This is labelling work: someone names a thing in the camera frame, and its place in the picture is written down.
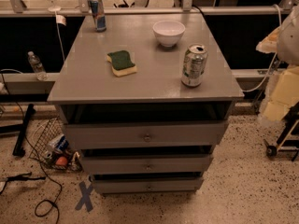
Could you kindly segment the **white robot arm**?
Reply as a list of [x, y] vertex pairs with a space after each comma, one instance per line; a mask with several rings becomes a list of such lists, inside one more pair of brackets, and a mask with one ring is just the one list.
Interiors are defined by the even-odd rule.
[[289, 66], [279, 76], [262, 115], [271, 121], [282, 120], [299, 102], [299, 6], [292, 8], [283, 23], [258, 43], [262, 53], [275, 52]]

